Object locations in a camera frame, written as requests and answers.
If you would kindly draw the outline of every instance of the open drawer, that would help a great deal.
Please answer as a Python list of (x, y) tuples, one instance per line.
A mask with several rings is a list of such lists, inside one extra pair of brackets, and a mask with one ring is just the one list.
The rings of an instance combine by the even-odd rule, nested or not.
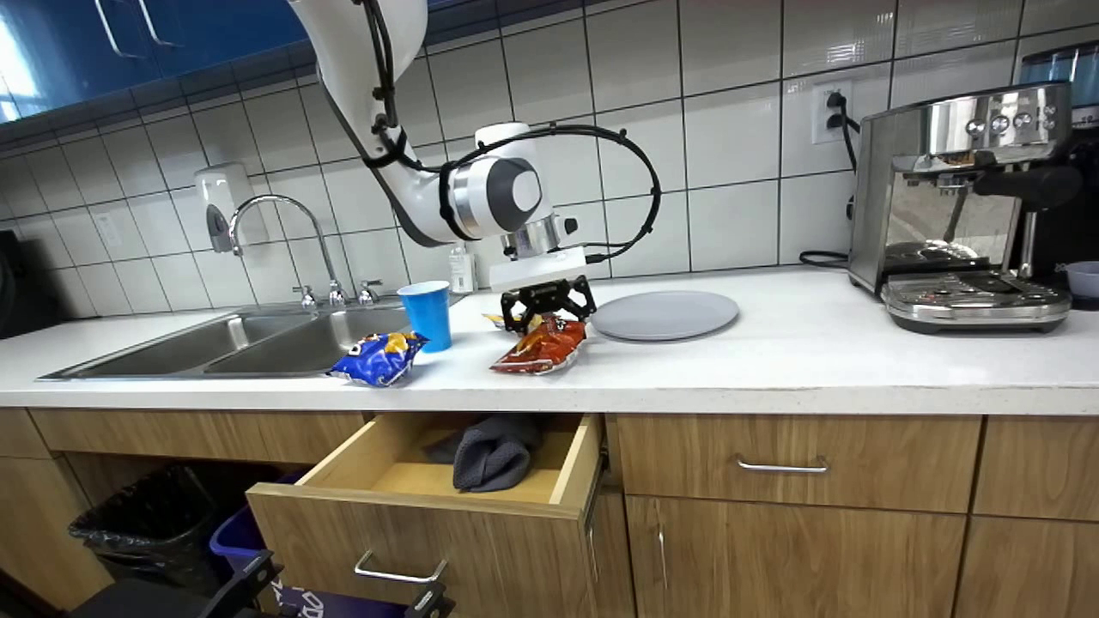
[(445, 579), (458, 614), (584, 614), (587, 507), (599, 420), (545, 415), (532, 474), (496, 493), (462, 493), (427, 445), (471, 415), (376, 415), (298, 485), (248, 489), (281, 579), (408, 603)]

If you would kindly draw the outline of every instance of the blue container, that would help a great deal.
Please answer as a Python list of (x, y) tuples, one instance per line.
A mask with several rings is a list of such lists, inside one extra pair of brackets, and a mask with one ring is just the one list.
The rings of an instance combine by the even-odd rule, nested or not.
[[(241, 574), (257, 551), (264, 548), (264, 536), (256, 526), (250, 512), (237, 512), (209, 536), (209, 551), (224, 556), (233, 574)], [(339, 592), (312, 592), (303, 586), (281, 586), (275, 583), (280, 607), (295, 607), (303, 614), (315, 618), (402, 618), (402, 603), (383, 603), (365, 598), (339, 598)]]
[(437, 352), (452, 346), (452, 285), (417, 280), (398, 287), (408, 327), (427, 336), (424, 350)]

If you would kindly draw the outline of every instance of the dark cloth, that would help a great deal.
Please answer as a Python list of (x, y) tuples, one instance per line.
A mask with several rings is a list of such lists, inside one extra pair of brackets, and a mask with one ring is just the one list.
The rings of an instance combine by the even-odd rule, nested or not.
[(462, 437), (434, 441), (427, 456), (455, 464), (458, 489), (504, 489), (525, 479), (540, 440), (535, 415), (485, 415)]

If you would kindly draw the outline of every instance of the blue cup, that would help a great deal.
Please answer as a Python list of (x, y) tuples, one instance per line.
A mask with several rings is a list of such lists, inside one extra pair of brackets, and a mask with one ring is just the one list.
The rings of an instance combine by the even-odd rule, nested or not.
[(398, 287), (408, 327), (427, 336), (424, 350), (452, 346), (452, 285), (447, 280), (417, 280)]

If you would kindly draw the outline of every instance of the black trash bin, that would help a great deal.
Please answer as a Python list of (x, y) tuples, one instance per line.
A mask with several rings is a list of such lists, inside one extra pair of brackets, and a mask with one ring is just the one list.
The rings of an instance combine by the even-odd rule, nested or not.
[(116, 489), (69, 526), (116, 576), (160, 579), (215, 592), (231, 567), (208, 548), (215, 527), (245, 503), (245, 489), (273, 476), (233, 468), (166, 468)]

